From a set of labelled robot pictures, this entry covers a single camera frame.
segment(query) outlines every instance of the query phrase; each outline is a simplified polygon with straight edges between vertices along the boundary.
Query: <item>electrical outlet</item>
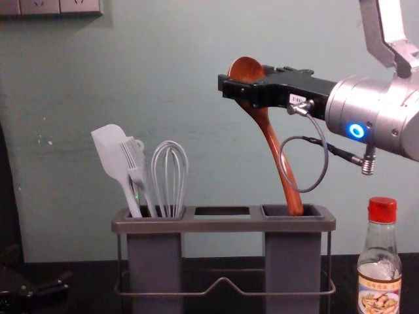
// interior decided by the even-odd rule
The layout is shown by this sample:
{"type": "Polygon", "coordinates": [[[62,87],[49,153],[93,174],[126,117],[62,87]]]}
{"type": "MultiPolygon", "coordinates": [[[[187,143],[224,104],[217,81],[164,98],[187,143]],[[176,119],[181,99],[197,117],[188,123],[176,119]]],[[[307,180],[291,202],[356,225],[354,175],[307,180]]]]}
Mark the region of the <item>electrical outlet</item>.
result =
{"type": "Polygon", "coordinates": [[[20,15],[19,0],[0,0],[0,16],[20,15]]]}
{"type": "Polygon", "coordinates": [[[61,13],[88,12],[102,14],[100,0],[60,0],[61,13]]]}
{"type": "Polygon", "coordinates": [[[20,0],[22,15],[59,14],[59,0],[20,0]]]}

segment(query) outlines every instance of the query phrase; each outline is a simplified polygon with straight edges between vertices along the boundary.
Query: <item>gray utensil holder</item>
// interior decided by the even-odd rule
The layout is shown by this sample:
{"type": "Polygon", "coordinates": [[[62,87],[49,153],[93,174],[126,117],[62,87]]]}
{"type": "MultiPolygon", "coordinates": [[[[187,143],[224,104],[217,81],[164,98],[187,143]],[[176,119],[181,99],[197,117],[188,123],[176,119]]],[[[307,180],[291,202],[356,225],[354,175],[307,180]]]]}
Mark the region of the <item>gray utensil holder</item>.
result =
{"type": "Polygon", "coordinates": [[[330,278],[331,232],[335,228],[334,216],[316,205],[304,205],[300,217],[290,216],[286,205],[186,207],[179,218],[132,218],[123,209],[114,218],[112,231],[118,235],[119,261],[120,235],[127,236],[130,292],[122,291],[118,284],[115,292],[133,298],[133,314],[183,314],[183,298],[205,297],[224,282],[243,297],[263,297],[266,314],[319,314],[320,296],[335,291],[330,278]],[[223,218],[208,218],[220,215],[223,218]],[[224,218],[231,215],[245,218],[224,218]],[[182,291],[181,234],[185,232],[264,232],[265,290],[246,292],[228,277],[220,277],[205,291],[182,291]],[[322,232],[328,235],[329,255],[329,291],[323,292],[322,232]]]}

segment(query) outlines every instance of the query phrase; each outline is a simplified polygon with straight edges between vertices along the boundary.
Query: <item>wooden ladle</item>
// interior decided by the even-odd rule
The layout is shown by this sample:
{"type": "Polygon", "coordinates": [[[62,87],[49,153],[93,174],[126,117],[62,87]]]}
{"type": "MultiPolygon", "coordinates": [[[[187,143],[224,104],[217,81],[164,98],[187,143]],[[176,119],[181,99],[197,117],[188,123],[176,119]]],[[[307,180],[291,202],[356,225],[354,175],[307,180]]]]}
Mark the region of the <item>wooden ladle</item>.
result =
{"type": "MultiPolygon", "coordinates": [[[[230,66],[230,69],[228,70],[227,75],[232,79],[241,82],[254,82],[263,78],[265,76],[265,73],[263,66],[258,61],[249,57],[241,57],[233,62],[233,64],[230,66]]],[[[287,182],[286,178],[283,176],[280,170],[281,162],[290,181],[295,186],[297,185],[293,171],[291,170],[291,166],[289,165],[288,159],[285,156],[285,154],[282,154],[280,159],[278,158],[278,154],[280,151],[280,142],[278,141],[275,131],[272,125],[270,124],[268,108],[253,108],[246,101],[236,102],[239,104],[239,106],[241,106],[241,108],[245,112],[248,113],[249,116],[251,116],[254,119],[254,121],[262,130],[266,140],[268,141],[268,145],[275,159],[276,168],[278,169],[278,173],[280,174],[280,179],[282,182],[283,191],[285,193],[285,198],[287,200],[289,212],[295,216],[302,215],[303,208],[300,194],[290,187],[289,183],[287,182]]]]}

